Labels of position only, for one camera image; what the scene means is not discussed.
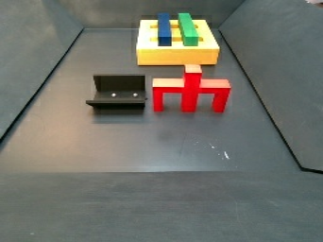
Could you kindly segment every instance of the red block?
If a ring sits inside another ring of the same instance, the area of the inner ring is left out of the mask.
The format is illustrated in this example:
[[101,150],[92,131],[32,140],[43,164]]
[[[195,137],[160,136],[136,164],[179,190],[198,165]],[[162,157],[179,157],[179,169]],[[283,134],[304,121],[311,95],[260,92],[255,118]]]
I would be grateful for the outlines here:
[[215,94],[212,108],[223,112],[231,85],[227,79],[202,79],[199,65],[186,65],[183,78],[155,78],[152,80],[154,110],[164,111],[164,93],[182,94],[182,111],[195,112],[199,94]]

